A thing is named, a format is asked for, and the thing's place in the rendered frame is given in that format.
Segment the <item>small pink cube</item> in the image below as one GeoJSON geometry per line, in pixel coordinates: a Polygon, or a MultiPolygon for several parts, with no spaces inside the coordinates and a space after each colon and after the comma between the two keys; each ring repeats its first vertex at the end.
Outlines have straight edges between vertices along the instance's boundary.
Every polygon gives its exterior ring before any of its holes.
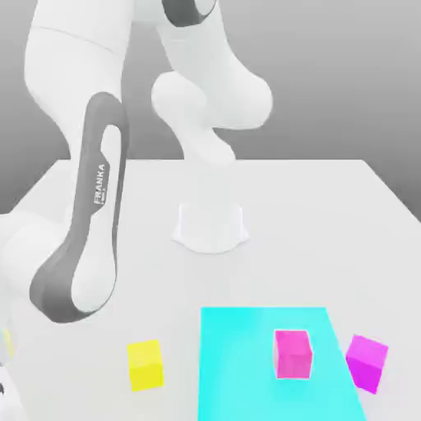
{"type": "Polygon", "coordinates": [[[305,330],[274,330],[273,363],[276,379],[308,380],[313,352],[305,330]]]}

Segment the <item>small yellow cube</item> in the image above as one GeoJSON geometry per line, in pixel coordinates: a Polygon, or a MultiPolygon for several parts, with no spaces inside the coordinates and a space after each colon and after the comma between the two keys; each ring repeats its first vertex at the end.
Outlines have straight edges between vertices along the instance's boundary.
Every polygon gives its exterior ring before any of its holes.
{"type": "Polygon", "coordinates": [[[127,357],[132,391],[144,391],[164,385],[164,366],[158,340],[129,344],[127,357]]]}

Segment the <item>small magenta cube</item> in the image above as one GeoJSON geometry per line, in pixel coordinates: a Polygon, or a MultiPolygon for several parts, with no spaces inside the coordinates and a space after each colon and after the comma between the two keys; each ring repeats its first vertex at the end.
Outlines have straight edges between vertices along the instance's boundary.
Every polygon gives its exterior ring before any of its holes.
{"type": "Polygon", "coordinates": [[[377,394],[388,350],[381,342],[362,335],[353,336],[345,360],[357,388],[377,394]]]}

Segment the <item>large cyan box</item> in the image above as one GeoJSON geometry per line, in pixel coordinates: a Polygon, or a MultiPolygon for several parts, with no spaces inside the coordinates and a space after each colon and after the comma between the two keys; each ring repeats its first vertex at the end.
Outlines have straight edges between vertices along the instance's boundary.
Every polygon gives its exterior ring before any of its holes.
{"type": "Polygon", "coordinates": [[[325,308],[203,308],[197,421],[367,421],[325,308]],[[309,334],[307,380],[276,378],[275,330],[309,334]]]}

